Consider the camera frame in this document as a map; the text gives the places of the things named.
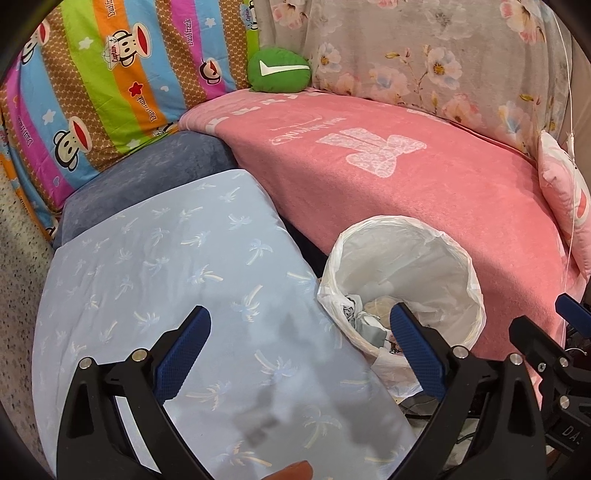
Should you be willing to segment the person's left hand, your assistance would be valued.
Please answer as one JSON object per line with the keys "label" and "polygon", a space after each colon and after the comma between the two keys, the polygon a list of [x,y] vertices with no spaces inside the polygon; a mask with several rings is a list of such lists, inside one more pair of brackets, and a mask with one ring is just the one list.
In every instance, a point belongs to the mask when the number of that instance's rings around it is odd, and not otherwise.
{"label": "person's left hand", "polygon": [[276,471],[263,480],[311,480],[314,477],[314,469],[308,461],[301,461]]}

